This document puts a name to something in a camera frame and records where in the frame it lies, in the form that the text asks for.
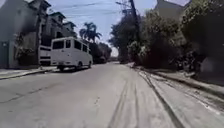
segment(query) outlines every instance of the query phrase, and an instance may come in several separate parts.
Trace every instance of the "gate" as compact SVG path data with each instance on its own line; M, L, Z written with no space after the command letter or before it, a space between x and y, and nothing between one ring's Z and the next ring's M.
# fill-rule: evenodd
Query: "gate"
M0 68L9 66L9 42L0 42Z

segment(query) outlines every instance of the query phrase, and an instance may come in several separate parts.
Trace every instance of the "building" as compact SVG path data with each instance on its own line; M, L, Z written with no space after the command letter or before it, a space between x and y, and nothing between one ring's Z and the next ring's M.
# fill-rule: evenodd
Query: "building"
M41 0L6 0L3 3L0 8L0 68L18 67L20 47L37 53L41 42L40 26L48 7L50 4Z
M166 0L157 0L157 5L154 10L162 17L180 20L181 15L189 4L190 2L182 6Z
M75 24L72 22L63 23L66 17L61 12L55 12L48 15L46 23L42 26L42 40L40 45L39 63L41 65L50 65L51 63L51 40L54 38L77 37L74 32Z

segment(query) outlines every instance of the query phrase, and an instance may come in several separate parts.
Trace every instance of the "utility pole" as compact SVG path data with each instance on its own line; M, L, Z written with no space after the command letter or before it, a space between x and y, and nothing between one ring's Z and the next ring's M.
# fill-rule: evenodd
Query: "utility pole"
M35 49L35 61L39 65L39 46L40 46L40 24L41 24L41 8L44 0L39 0L40 6L37 11L37 22L36 22L36 49Z
M136 28L136 40L138 43L141 43L140 27L139 27L139 21L138 21L138 17L137 17L137 13L136 13L134 0L130 0L130 3L131 3L132 15L135 20L134 22L135 22L135 28Z

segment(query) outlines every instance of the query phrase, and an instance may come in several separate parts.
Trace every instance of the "asphalt road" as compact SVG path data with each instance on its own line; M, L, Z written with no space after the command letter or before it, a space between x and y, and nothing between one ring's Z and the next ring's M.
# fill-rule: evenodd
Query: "asphalt road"
M151 83L162 97L170 97L165 100L173 111L138 72L119 64L1 80L0 128L224 126L222 113L159 82L153 79Z

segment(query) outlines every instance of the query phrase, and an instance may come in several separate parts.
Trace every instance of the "van window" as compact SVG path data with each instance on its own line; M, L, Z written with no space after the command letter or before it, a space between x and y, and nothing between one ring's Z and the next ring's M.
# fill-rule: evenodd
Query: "van window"
M64 41L55 41L53 43L53 49L63 49L64 48Z
M75 40L75 48L81 50L82 44Z
M66 40L66 48L70 48L71 47L71 41L70 40Z
M83 45L83 51L87 52L87 46L86 45Z

